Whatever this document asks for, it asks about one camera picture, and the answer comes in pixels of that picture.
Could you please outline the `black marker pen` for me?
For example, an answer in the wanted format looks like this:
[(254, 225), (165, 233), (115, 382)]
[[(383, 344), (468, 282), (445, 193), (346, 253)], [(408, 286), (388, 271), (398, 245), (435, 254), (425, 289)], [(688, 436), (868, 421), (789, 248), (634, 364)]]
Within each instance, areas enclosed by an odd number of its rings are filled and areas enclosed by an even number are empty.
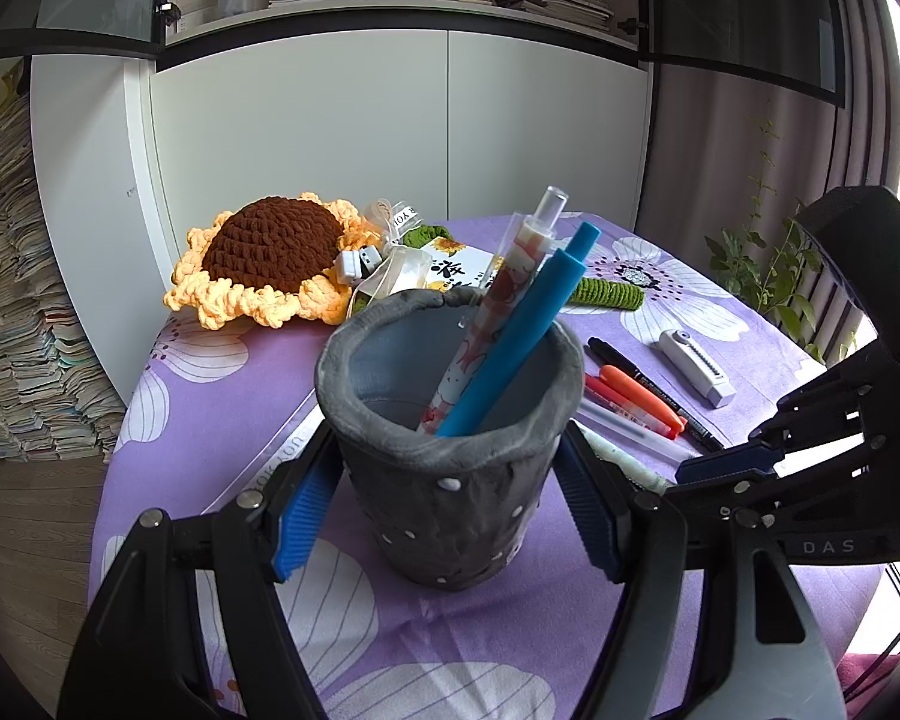
[(679, 405), (678, 401), (671, 395), (668, 395), (660, 385), (656, 385), (647, 374), (640, 371), (639, 367), (635, 366), (632, 361), (629, 361), (626, 356), (621, 355), (616, 348), (606, 343), (605, 340), (600, 340), (600, 338), (596, 337), (590, 338), (587, 346), (592, 356), (597, 361), (600, 361), (601, 364), (611, 364), (611, 366), (621, 369), (626, 376), (634, 379), (635, 382), (639, 382), (642, 387), (647, 388), (656, 398), (660, 398), (665, 405), (669, 406), (678, 416), (681, 416), (686, 421), (686, 433), (689, 434), (689, 437), (696, 444), (701, 445), (709, 452), (725, 449), (725, 444), (717, 436), (714, 436), (701, 421), (697, 421), (688, 408)]

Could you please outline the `white correction tape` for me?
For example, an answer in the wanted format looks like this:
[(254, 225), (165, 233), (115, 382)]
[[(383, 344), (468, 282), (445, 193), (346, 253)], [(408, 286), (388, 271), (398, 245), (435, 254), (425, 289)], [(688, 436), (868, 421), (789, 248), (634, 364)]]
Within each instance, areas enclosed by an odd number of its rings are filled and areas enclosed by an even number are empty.
[(735, 400), (736, 388), (727, 372), (686, 330), (665, 330), (656, 346), (710, 406), (724, 408)]

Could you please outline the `orange marker pen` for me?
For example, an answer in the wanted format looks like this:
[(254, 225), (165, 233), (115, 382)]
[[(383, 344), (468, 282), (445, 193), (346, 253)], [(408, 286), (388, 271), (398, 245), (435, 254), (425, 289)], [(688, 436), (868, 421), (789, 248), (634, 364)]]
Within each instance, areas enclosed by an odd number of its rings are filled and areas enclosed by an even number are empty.
[(685, 418), (681, 418), (671, 406), (652, 394), (642, 383), (637, 382), (628, 374), (624, 374), (619, 367), (605, 364), (601, 367), (598, 377), (624, 400), (634, 406), (639, 406), (640, 410), (644, 410), (645, 413), (649, 413), (658, 421), (663, 422), (667, 426), (667, 436), (670, 439), (676, 439), (683, 434), (686, 427)]

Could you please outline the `clear transparent pen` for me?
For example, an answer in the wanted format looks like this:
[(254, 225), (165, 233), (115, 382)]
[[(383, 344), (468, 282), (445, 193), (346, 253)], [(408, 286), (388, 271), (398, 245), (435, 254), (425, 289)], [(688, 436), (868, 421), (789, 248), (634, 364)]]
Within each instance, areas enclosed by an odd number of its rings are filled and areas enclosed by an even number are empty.
[(611, 433), (625, 437), (634, 444), (644, 447), (657, 457), (665, 460), (673, 461), (676, 465), (683, 461), (691, 460), (691, 458), (699, 457), (697, 452), (683, 447), (683, 445), (674, 444), (673, 440), (665, 439), (658, 434), (652, 433), (649, 429), (639, 426), (637, 422), (619, 416), (614, 411), (606, 410), (603, 406), (598, 406), (589, 400), (582, 400), (577, 408), (578, 416), (583, 416), (593, 422), (598, 422), (600, 426), (606, 427)]

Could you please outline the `red gel pen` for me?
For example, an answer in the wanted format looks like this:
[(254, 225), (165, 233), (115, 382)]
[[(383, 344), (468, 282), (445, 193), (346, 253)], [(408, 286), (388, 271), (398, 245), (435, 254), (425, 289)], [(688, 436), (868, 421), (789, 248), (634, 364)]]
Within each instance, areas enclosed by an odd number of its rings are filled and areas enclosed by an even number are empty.
[(632, 421), (639, 422), (640, 426), (650, 429), (652, 433), (660, 434), (660, 436), (670, 440), (678, 437), (678, 433), (675, 433), (666, 422), (653, 416), (649, 411), (645, 411), (644, 408), (640, 408), (639, 405), (634, 405), (629, 400), (626, 400), (598, 377), (587, 374), (585, 376), (585, 390), (587, 390), (587, 394), (600, 398), (601, 401), (606, 401), (608, 410), (614, 410), (621, 413), (621, 415), (626, 415)]

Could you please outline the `blue pen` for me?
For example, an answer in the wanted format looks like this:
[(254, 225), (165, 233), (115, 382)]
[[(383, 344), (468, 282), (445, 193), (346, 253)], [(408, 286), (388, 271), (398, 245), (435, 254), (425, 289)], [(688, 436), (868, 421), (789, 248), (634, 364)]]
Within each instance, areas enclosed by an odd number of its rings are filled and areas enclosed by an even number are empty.
[(436, 436), (468, 436), (478, 429), (525, 359), (546, 335), (559, 310), (571, 299), (585, 273), (585, 257), (598, 238), (600, 229), (583, 223), (566, 245), (553, 244), (532, 284), (502, 325), (486, 361), (437, 429)]

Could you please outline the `pink patterned pen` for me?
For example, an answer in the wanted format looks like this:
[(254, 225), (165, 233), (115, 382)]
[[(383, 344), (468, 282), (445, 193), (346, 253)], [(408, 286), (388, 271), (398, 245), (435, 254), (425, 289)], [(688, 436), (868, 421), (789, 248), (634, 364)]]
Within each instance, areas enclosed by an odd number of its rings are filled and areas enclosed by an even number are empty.
[(567, 200), (569, 195), (564, 190), (549, 185), (531, 215), (512, 216), (497, 249), (499, 266), (493, 277), (484, 278), (482, 298), (466, 317), (463, 340), (422, 413), (419, 433), (437, 432), (486, 361), (502, 325), (509, 320), (544, 257), (553, 249), (553, 227)]

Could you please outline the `green white pen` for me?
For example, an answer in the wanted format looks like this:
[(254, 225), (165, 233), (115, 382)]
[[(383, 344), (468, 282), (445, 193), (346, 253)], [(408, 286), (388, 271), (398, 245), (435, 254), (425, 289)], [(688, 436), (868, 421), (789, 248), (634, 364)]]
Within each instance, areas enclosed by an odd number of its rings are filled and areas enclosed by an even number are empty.
[(673, 486), (673, 483), (668, 481), (667, 478), (663, 478), (662, 475), (654, 472), (652, 468), (645, 466), (642, 461), (619, 449), (617, 445), (595, 433), (593, 429), (585, 426), (582, 422), (576, 421), (575, 426), (580, 429), (596, 458), (600, 458), (601, 461), (619, 468), (621, 473), (631, 483), (637, 484), (639, 488), (647, 489), (651, 493), (663, 494), (668, 488)]

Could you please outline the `green potted plant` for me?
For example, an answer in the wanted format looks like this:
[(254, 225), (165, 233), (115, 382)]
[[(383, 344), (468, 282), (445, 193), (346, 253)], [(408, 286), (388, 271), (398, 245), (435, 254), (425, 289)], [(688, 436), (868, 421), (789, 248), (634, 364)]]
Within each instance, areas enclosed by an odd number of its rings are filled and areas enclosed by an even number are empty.
[(815, 361), (831, 366), (860, 348), (860, 321), (850, 305), (837, 304), (839, 293), (821, 296), (823, 254), (795, 221), (805, 210), (802, 199), (792, 200), (774, 236), (764, 213), (782, 198), (775, 185), (777, 151), (782, 137), (767, 112), (752, 119), (758, 135), (756, 164), (745, 174), (748, 213), (738, 226), (724, 226), (704, 239), (709, 268), (718, 286), (774, 325)]

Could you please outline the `grey curtain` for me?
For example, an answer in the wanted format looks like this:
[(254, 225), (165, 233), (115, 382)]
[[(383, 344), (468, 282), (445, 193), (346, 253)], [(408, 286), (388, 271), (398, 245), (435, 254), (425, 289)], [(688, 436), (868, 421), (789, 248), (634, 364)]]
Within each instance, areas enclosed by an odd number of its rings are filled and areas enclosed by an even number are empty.
[(691, 263), (722, 229), (844, 185), (898, 187), (900, 60), (886, 0), (640, 0), (652, 75), (635, 229)]

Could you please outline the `pile of stacked papers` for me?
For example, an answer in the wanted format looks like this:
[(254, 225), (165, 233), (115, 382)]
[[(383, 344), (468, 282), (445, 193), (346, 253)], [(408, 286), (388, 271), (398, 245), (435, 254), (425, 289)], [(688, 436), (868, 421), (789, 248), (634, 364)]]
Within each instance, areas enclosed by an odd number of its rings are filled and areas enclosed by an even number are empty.
[(29, 99), (0, 109), (0, 458), (105, 458), (125, 405), (64, 286), (41, 210)]

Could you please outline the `white sunflower greeting card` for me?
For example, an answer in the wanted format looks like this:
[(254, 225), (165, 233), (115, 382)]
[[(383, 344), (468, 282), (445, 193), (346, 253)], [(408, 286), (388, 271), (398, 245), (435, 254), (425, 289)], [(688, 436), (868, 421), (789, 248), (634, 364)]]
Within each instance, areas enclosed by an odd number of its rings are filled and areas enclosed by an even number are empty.
[(425, 272), (425, 286), (437, 291), (459, 286), (486, 289), (502, 263), (499, 255), (471, 247), (463, 242), (440, 236), (422, 248), (430, 255), (429, 270)]

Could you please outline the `silver ribbon bow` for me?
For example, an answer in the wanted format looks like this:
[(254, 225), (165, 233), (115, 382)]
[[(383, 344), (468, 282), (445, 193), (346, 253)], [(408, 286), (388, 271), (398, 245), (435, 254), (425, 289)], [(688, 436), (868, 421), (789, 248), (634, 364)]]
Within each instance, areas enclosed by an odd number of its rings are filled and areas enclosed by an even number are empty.
[(418, 231), (424, 226), (424, 218), (414, 206), (378, 199), (365, 209), (364, 218), (380, 231), (377, 252), (382, 261), (368, 270), (367, 277), (352, 289), (346, 317), (361, 312), (372, 302), (388, 298), (390, 294), (406, 289), (424, 289), (434, 261), (432, 255), (420, 247), (409, 247), (404, 243), (408, 232)]

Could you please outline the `crochet sunflower with green stem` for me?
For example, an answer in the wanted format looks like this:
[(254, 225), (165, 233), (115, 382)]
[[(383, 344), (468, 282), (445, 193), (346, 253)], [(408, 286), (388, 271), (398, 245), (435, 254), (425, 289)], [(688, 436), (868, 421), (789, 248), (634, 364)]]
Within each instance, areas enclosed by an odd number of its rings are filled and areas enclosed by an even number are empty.
[(162, 302), (173, 312), (196, 310), (206, 330), (242, 317), (271, 328), (295, 317), (340, 325), (362, 278), (344, 273), (346, 255), (365, 263), (393, 245), (434, 239), (448, 254), (463, 249), (445, 227), (414, 223), (401, 232), (385, 200), (359, 211), (313, 192), (271, 195), (190, 229)]

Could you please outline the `white bookshelf cabinet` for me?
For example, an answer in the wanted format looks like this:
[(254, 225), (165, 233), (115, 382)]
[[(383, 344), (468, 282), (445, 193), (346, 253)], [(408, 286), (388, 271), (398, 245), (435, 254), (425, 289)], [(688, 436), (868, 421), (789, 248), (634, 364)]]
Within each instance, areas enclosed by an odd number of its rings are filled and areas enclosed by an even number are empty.
[(632, 226), (649, 77), (603, 41), (411, 2), (233, 21), (155, 59), (37, 55), (38, 190), (64, 282), (129, 397), (192, 227), (265, 195), (526, 210), (548, 185)]

